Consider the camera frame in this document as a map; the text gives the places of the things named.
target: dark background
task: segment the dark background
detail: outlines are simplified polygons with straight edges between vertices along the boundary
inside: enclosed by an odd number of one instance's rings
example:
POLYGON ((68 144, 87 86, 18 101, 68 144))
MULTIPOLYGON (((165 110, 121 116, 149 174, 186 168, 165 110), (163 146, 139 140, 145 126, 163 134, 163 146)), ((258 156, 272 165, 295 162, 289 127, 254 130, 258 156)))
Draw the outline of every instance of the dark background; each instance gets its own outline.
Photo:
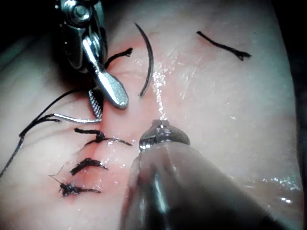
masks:
MULTIPOLYGON (((105 10, 118 1, 103 0, 105 10)), ((272 0, 282 31, 295 85, 296 115, 298 120, 298 159, 301 166, 304 191, 306 191, 307 39, 305 33, 307 20, 304 2, 303 0, 272 0)), ((25 35, 38 35, 50 30, 55 20, 52 15, 53 9, 53 0, 1 1, 0 52, 20 37, 25 35)))

